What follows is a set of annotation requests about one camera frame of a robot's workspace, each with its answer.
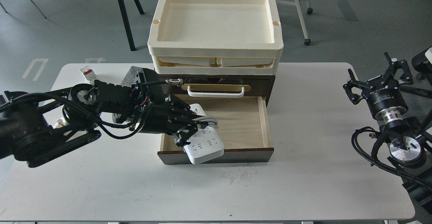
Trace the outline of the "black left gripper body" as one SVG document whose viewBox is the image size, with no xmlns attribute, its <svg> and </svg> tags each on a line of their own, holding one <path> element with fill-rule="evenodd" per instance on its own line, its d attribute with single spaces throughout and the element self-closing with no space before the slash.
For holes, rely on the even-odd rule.
<svg viewBox="0 0 432 224">
<path fill-rule="evenodd" d="M 140 104 L 141 111 L 134 127 L 134 133 L 167 134 L 173 135 L 173 116 L 170 115 L 171 104 L 169 101 L 182 101 L 177 95 L 169 94 L 145 96 Z"/>
</svg>

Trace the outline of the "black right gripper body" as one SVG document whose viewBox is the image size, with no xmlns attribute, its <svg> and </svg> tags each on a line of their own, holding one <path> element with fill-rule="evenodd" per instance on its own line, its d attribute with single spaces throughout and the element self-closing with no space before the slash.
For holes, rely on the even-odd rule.
<svg viewBox="0 0 432 224">
<path fill-rule="evenodd" d="M 366 83 L 374 88 L 363 89 L 363 97 L 375 120 L 383 120 L 384 111 L 396 110 L 402 115 L 408 111 L 408 106 L 399 90 L 399 82 L 389 79 L 381 84 L 382 78 L 376 77 Z"/>
</svg>

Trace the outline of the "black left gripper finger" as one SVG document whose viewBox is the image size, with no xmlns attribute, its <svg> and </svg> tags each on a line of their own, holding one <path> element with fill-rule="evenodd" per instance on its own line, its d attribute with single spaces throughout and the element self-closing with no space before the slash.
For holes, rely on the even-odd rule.
<svg viewBox="0 0 432 224">
<path fill-rule="evenodd" d="M 180 122 L 173 121 L 173 136 L 175 144 L 178 147 L 189 145 L 188 140 L 193 136 L 199 129 L 197 121 Z"/>
<path fill-rule="evenodd" d="M 189 123 L 197 129 L 216 128 L 216 118 L 206 115 L 200 104 L 187 105 L 183 101 L 169 101 L 170 115 L 175 122 Z"/>
</svg>

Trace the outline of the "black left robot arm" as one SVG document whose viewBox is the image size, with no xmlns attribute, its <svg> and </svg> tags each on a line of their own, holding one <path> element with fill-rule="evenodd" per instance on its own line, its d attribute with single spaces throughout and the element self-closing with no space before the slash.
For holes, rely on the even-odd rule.
<svg viewBox="0 0 432 224">
<path fill-rule="evenodd" d="M 45 93 L 3 92 L 1 159 L 13 156 L 39 167 L 98 140 L 102 132 L 117 140 L 137 133 L 166 134 L 184 147 L 200 129 L 218 128 L 214 117 L 199 115 L 174 94 L 164 94 L 163 85 L 179 87 L 182 79 L 162 79 L 149 68 L 129 78 L 129 86 L 95 79 Z"/>
</svg>

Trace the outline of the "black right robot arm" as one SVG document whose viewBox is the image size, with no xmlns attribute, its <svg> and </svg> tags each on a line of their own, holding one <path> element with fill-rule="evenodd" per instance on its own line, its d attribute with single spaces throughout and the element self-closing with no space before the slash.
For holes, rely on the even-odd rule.
<svg viewBox="0 0 432 224">
<path fill-rule="evenodd" d="M 406 168 L 420 168 L 431 154 L 431 134 L 426 127 L 431 123 L 429 112 L 423 121 L 416 117 L 403 118 L 408 111 L 401 92 L 431 98 L 431 90 L 411 87 L 412 73 L 406 60 L 391 58 L 384 53 L 389 66 L 383 75 L 358 81 L 351 69 L 343 88 L 354 105 L 365 100 L 376 121 L 383 121 L 378 131 L 370 126 L 355 130 L 351 144 L 371 166 L 404 178 L 403 187 L 431 213 L 431 168 L 415 176 Z"/>
</svg>

